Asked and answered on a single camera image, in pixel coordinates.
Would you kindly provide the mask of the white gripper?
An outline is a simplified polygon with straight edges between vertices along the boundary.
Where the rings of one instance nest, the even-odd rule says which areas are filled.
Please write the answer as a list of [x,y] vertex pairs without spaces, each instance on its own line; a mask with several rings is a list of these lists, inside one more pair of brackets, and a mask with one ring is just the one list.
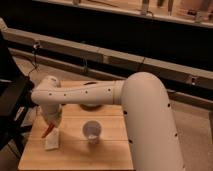
[[44,121],[50,125],[58,127],[62,120],[62,106],[56,105],[41,105],[41,113]]

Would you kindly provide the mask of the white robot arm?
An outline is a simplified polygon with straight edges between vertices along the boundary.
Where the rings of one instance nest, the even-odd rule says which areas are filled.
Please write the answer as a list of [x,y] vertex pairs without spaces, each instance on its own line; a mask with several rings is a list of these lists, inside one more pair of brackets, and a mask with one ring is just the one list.
[[167,90],[151,73],[75,87],[61,87],[56,77],[48,76],[34,88],[31,99],[54,126],[59,125],[62,104],[119,105],[136,171],[186,171]]

